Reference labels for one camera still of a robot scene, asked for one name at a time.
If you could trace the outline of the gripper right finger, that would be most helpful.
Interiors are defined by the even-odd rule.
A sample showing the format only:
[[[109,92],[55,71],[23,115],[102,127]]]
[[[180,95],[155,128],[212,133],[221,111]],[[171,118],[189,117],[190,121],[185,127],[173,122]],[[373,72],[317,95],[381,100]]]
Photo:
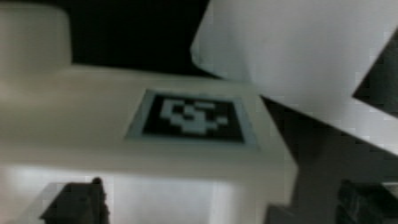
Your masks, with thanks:
[[[381,183],[341,182],[336,224],[398,224],[398,198]]]

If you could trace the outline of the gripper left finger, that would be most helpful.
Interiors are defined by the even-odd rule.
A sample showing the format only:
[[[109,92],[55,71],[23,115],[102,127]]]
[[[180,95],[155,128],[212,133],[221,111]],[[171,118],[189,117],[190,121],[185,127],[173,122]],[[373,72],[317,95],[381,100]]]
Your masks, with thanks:
[[[100,177],[91,182],[66,184],[39,218],[45,224],[110,224]]]

